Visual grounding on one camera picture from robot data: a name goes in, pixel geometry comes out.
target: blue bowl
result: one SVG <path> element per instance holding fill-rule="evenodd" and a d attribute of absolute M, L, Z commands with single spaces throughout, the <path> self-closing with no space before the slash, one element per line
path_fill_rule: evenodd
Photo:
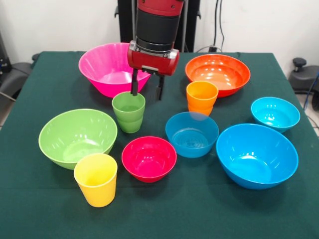
<path fill-rule="evenodd" d="M 281 133 L 295 126 L 300 120 L 300 113 L 293 104 L 276 97 L 255 100 L 251 105 L 251 113 L 256 122 Z"/>
<path fill-rule="evenodd" d="M 297 170 L 298 154 L 281 133 L 259 124 L 238 124 L 220 134 L 217 155 L 226 174 L 248 189 L 267 189 Z"/>
<path fill-rule="evenodd" d="M 209 153 L 219 135 L 216 122 L 196 112 L 174 115 L 166 123 L 165 131 L 177 154 L 186 158 Z"/>

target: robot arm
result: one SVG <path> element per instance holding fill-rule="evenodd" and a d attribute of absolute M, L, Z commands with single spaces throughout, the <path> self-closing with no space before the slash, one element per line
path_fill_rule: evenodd
<path fill-rule="evenodd" d="M 179 51 L 174 49 L 184 0 L 138 0 L 136 38 L 130 42 L 128 62 L 134 69 L 131 94 L 138 91 L 138 70 L 157 74 L 161 99 L 164 77 L 175 72 Z"/>

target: green bowl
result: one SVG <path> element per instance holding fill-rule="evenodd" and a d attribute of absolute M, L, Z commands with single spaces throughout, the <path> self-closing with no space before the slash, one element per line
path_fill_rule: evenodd
<path fill-rule="evenodd" d="M 41 130 L 39 146 L 57 165 L 73 170 L 77 162 L 92 153 L 109 153 L 118 129 L 106 113 L 78 109 L 51 119 Z"/>

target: pink bowl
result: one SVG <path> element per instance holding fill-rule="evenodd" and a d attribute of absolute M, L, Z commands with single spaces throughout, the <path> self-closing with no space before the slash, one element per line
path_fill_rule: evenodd
<path fill-rule="evenodd" d="M 158 137 L 137 138 L 122 152 L 122 163 L 126 170 L 144 183 L 154 183 L 168 175 L 176 161 L 174 147 Z"/>
<path fill-rule="evenodd" d="M 80 58 L 80 72 L 88 78 L 95 88 L 107 97 L 131 90 L 133 68 L 128 63 L 129 43 L 108 43 L 97 46 Z M 140 91 L 150 74 L 138 72 Z"/>

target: orange bowl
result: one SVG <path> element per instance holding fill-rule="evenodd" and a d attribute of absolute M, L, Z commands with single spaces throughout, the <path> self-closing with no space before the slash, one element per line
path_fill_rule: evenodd
<path fill-rule="evenodd" d="M 209 81 L 218 89 L 218 97 L 232 95 L 250 79 L 249 68 L 240 60 L 226 55 L 206 54 L 191 59 L 185 68 L 190 81 Z"/>

